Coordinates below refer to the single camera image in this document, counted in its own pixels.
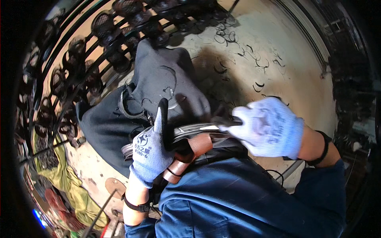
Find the yellow tarp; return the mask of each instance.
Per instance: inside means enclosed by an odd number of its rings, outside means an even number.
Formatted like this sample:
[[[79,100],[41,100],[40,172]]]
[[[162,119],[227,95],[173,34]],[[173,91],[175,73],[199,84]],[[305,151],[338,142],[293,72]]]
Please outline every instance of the yellow tarp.
[[[37,134],[34,132],[34,151],[36,151],[36,137]],[[61,142],[59,137],[56,138],[57,141],[58,143]],[[100,207],[90,198],[87,191],[81,187],[82,181],[78,179],[73,168],[66,163],[65,147],[58,146],[54,148],[54,152],[58,158],[58,166],[52,170],[42,170],[38,159],[35,158],[37,173],[49,179],[57,189],[65,192],[71,206],[75,209],[77,219],[86,226],[90,226],[100,211]],[[95,223],[94,229],[101,230],[106,226],[107,222],[107,216],[102,212]]]

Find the black wrist strap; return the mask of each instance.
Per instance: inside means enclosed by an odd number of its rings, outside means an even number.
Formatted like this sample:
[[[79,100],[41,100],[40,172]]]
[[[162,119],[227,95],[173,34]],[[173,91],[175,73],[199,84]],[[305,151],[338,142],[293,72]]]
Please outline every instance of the black wrist strap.
[[[320,162],[322,162],[324,160],[324,158],[325,158],[325,156],[327,155],[327,152],[328,152],[328,145],[332,141],[332,138],[327,136],[324,132],[322,132],[322,131],[316,131],[316,132],[319,132],[320,134],[323,135],[323,138],[324,138],[324,150],[323,150],[323,154],[321,155],[320,158],[317,158],[317,159],[312,160],[312,161],[306,161],[309,166],[315,166],[315,165],[319,164]]]
[[[148,212],[149,209],[150,209],[149,199],[148,199],[148,201],[145,204],[140,204],[138,206],[135,206],[135,205],[131,204],[127,200],[126,195],[123,193],[122,198],[120,200],[124,200],[124,202],[126,203],[127,207],[131,208],[132,210],[138,211],[138,212]]]

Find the blue work jacket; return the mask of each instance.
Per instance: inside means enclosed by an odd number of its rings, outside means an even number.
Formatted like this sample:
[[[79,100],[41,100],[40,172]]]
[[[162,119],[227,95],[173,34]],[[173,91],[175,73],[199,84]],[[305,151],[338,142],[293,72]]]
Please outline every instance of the blue work jacket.
[[[344,163],[305,168],[292,195],[246,159],[201,166],[161,194],[161,219],[125,225],[135,237],[339,237],[345,227]]]

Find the blue work glove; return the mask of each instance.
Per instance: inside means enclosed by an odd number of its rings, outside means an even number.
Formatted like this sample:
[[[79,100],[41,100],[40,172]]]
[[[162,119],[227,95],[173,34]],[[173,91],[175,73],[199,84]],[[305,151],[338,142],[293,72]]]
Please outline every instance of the blue work glove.
[[[236,107],[232,115],[239,117],[241,126],[220,127],[241,140],[254,156],[287,156],[295,160],[303,136],[304,120],[297,117],[281,100],[267,97]]]
[[[168,114],[168,100],[159,102],[154,126],[151,126],[135,136],[133,145],[134,160],[130,171],[146,187],[152,188],[153,180],[172,163],[174,152],[164,148],[163,132]]]

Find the blue light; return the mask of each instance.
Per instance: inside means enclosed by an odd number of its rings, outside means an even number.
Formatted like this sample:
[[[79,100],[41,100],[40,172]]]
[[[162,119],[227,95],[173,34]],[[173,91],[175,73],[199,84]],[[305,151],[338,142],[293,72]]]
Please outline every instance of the blue light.
[[[36,211],[36,209],[33,209],[33,214],[34,216],[36,217],[37,221],[39,221],[39,223],[41,224],[41,227],[43,229],[45,229],[45,226],[42,224],[42,220],[40,219],[40,215],[38,214],[38,212]]]

